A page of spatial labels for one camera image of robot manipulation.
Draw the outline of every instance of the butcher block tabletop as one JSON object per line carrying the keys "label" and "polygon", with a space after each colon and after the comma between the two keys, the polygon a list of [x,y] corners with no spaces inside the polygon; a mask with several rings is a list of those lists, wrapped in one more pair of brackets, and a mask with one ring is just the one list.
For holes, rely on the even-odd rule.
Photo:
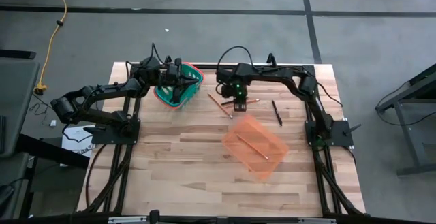
{"label": "butcher block tabletop", "polygon": [[[260,182],[221,143],[222,137],[245,113],[232,112],[234,119],[225,115],[208,97],[210,93],[218,101],[225,101],[215,92],[215,71],[203,72],[200,90],[178,110],[171,110],[158,101],[152,89],[142,98],[140,135],[131,157],[123,214],[148,214],[158,209],[166,216],[322,216],[313,155],[305,140],[304,103],[283,84],[252,82],[248,86],[249,98],[260,101],[248,104],[246,113],[281,138],[290,149],[269,178]],[[339,100],[332,65],[315,65],[315,72],[318,82]],[[109,83],[125,80],[125,63],[114,63]],[[334,119],[343,119],[341,106],[329,99],[322,89],[320,97]],[[283,120],[282,127],[277,122],[271,99]],[[123,102],[123,98],[106,100],[103,110],[122,110]],[[93,156],[99,147],[93,149]],[[91,201],[108,181],[114,148],[107,145],[95,162],[89,185]],[[350,152],[341,147],[330,149],[338,185],[355,207],[364,212]],[[114,188],[112,206],[117,189],[118,185]],[[326,187],[326,194],[333,210],[330,187]],[[78,210],[85,207],[83,187]]]}

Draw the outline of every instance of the black marker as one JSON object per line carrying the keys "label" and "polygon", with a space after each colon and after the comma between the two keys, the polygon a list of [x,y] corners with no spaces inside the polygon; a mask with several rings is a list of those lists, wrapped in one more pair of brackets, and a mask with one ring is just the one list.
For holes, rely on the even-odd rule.
{"label": "black marker", "polygon": [[275,105],[274,100],[271,100],[271,101],[272,101],[272,104],[273,104],[272,106],[274,107],[275,116],[277,117],[277,120],[279,121],[280,126],[282,126],[283,122],[281,121],[281,117],[279,115],[279,111],[277,111],[277,106]]}

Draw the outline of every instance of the orange transparent container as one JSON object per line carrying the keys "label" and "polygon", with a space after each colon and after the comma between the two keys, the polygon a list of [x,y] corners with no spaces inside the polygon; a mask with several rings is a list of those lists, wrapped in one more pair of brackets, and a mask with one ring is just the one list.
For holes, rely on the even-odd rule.
{"label": "orange transparent container", "polygon": [[250,115],[239,121],[222,142],[260,180],[271,175],[289,150],[280,138]]}

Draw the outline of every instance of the yellow extension cord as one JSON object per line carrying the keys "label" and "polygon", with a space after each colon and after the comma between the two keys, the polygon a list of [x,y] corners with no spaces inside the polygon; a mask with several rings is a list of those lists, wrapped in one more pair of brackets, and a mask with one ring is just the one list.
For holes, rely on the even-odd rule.
{"label": "yellow extension cord", "polygon": [[36,87],[34,89],[35,93],[37,93],[38,95],[42,95],[43,92],[47,89],[47,86],[45,84],[42,84],[42,78],[44,77],[44,72],[46,71],[46,66],[47,66],[48,60],[50,58],[53,39],[55,38],[55,35],[56,35],[57,31],[59,30],[59,28],[63,26],[63,21],[65,20],[65,17],[67,16],[67,2],[65,0],[62,0],[62,1],[63,1],[63,6],[65,8],[65,11],[63,12],[62,19],[57,21],[56,29],[54,29],[52,37],[50,38],[50,41],[48,43],[46,61],[44,62],[44,66],[42,67],[40,81],[36,84]]}

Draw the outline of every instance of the green basket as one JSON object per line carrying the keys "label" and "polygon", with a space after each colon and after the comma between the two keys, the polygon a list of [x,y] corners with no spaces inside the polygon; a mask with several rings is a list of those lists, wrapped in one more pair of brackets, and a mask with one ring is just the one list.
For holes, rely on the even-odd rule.
{"label": "green basket", "polygon": [[200,85],[203,83],[204,74],[189,63],[182,63],[182,74],[185,76],[197,78],[198,82],[195,85],[189,86],[185,92],[183,92],[179,103],[171,102],[172,99],[172,87],[162,87],[158,89],[155,87],[154,94],[158,100],[163,104],[167,105],[171,109],[177,109],[183,106],[187,101],[189,101],[198,91]]}

